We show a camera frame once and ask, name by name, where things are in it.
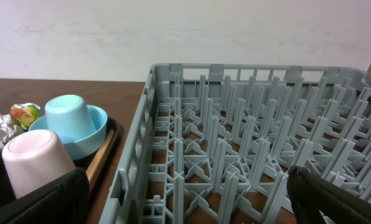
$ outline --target colorful candy wrapper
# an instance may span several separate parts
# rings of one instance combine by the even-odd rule
[[[11,107],[10,115],[18,122],[21,127],[28,130],[30,125],[40,117],[40,107],[34,103],[16,104]]]

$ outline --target crumpled wrapper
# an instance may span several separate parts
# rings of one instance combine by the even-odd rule
[[[13,119],[9,114],[0,114],[0,150],[3,149],[4,145],[11,139],[23,132],[24,130],[21,128],[18,121]]]
[[[40,117],[40,107],[34,103],[16,104],[11,107],[10,115],[20,122],[21,127],[28,130],[30,125]]]

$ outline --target dish rack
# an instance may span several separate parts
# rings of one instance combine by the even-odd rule
[[[157,64],[100,223],[178,224],[195,210],[218,223],[234,223],[235,212],[275,223],[292,212],[286,171],[293,165],[371,203],[371,74]],[[265,205],[256,206],[258,198]]]

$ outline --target white backdrop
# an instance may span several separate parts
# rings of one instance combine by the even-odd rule
[[[0,0],[0,77],[144,81],[160,62],[371,62],[371,0]]]

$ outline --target pink cup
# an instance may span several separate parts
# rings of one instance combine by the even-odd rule
[[[49,130],[20,134],[2,152],[16,198],[76,169],[60,138]]]

